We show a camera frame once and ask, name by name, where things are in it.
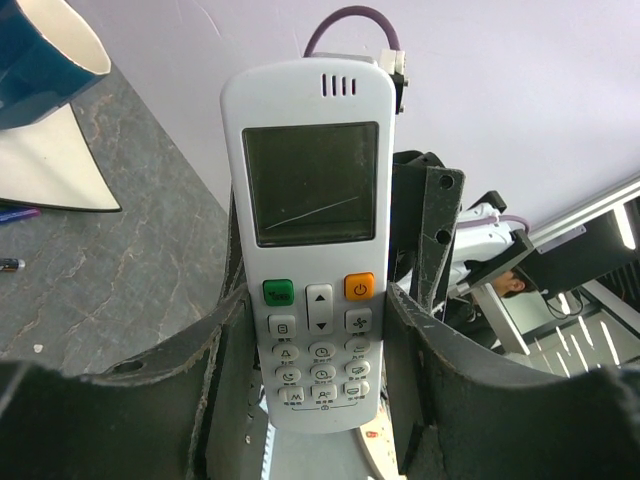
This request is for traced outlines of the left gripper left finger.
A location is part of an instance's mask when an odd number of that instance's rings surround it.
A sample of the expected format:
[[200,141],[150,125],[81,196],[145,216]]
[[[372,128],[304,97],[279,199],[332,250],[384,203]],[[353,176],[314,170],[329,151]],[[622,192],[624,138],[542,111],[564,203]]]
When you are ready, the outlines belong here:
[[5,479],[236,479],[250,389],[250,299],[104,373],[1,365]]

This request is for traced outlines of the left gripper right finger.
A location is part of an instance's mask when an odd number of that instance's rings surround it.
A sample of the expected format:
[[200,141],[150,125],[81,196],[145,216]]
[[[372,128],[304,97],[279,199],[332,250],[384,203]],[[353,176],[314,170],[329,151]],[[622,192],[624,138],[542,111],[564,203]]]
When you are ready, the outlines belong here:
[[384,357],[410,479],[635,479],[639,372],[562,378],[497,355],[386,292]]

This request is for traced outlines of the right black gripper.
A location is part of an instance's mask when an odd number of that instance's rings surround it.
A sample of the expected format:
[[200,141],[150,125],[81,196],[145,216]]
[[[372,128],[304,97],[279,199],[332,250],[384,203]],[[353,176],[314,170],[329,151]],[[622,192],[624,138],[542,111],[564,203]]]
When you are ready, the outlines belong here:
[[389,280],[409,277],[409,295],[427,312],[445,302],[465,175],[433,153],[393,155]]

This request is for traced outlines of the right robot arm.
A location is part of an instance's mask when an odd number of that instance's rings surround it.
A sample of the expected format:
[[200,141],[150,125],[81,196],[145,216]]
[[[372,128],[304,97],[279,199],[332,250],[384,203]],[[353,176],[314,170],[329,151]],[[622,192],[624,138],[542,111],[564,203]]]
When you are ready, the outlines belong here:
[[393,155],[387,278],[430,312],[447,312],[533,250],[527,222],[506,215],[497,192],[462,210],[464,181],[431,152]]

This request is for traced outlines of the white remote control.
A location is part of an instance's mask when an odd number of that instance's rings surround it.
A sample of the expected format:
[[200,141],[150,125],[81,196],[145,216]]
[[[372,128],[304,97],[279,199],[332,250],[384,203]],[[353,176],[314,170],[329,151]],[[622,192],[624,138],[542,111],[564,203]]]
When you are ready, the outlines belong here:
[[327,434],[378,410],[395,89],[372,60],[258,67],[220,95],[272,424]]

